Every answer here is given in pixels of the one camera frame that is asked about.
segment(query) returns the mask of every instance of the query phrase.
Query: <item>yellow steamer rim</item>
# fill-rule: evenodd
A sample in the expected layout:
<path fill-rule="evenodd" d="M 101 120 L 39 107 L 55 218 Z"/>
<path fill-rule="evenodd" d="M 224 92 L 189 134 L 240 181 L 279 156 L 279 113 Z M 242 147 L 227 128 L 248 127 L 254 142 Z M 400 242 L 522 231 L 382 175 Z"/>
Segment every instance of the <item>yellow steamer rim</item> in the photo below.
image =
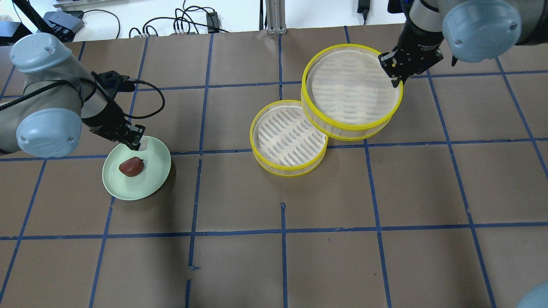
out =
<path fill-rule="evenodd" d="M 297 100 L 275 101 L 253 119 L 249 141 L 266 171 L 286 177 L 314 170 L 326 153 L 328 137 L 306 118 Z"/>
<path fill-rule="evenodd" d="M 302 74 L 301 100 L 306 117 L 318 130 L 335 139 L 355 141 L 375 135 L 388 124 L 402 101 L 403 83 L 392 86 L 379 54 L 367 46 L 339 44 L 310 60 Z M 311 75 L 318 78 L 317 83 L 308 80 Z M 379 103 L 385 97 L 393 99 Z M 327 103 L 319 106 L 318 98 Z"/>

